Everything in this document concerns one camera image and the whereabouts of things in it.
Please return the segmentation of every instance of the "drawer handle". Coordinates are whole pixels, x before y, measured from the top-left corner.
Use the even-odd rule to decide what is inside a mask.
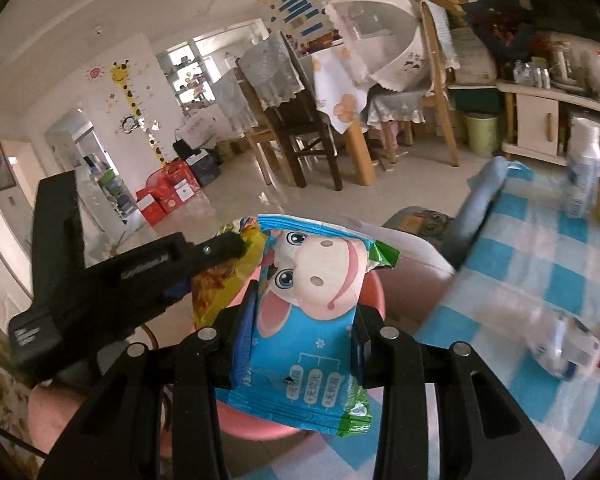
[[[554,142],[554,115],[552,113],[548,113],[546,115],[546,140],[549,142]]]

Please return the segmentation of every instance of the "screw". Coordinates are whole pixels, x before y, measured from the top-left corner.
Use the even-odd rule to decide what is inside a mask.
[[[385,339],[395,339],[400,335],[400,331],[395,326],[383,326],[380,329],[380,335]]]
[[[140,357],[144,354],[144,345],[142,343],[133,343],[126,348],[126,354],[129,357]]]
[[[471,347],[467,343],[456,343],[454,345],[454,353],[462,357],[467,357],[471,353]]]
[[[205,326],[204,328],[198,330],[198,337],[202,339],[202,341],[211,341],[217,335],[218,332],[216,332],[216,329],[210,326]]]

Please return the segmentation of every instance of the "sun sticker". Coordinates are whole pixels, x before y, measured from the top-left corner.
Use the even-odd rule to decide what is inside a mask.
[[[87,71],[87,79],[89,81],[94,81],[96,79],[101,78],[104,75],[104,68],[96,66],[91,70]]]

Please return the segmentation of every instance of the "red gift box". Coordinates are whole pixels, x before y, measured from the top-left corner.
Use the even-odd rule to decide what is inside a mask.
[[[184,203],[176,191],[176,186],[182,181],[186,181],[191,186],[193,193],[200,189],[200,184],[193,176],[193,173],[191,173],[189,165],[186,162],[181,160],[170,162],[160,170],[149,175],[149,178],[146,180],[146,187],[138,191],[136,195],[138,200],[151,196],[156,201],[155,203],[163,209],[163,212],[169,214]],[[148,218],[147,221],[153,226],[161,219],[158,218],[155,223],[152,223]]]
[[[200,184],[193,176],[189,165],[182,160],[170,162],[158,171],[149,175],[146,180],[147,187],[175,187],[183,180],[186,180],[196,192],[200,189]]]
[[[138,195],[138,209],[142,216],[149,222],[149,225],[154,226],[160,220],[167,216],[164,209],[157,203],[147,188],[141,189]]]

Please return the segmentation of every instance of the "green trash bin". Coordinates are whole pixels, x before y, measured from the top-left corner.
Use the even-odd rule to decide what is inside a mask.
[[[498,116],[465,113],[469,148],[481,156],[491,156],[498,147]]]

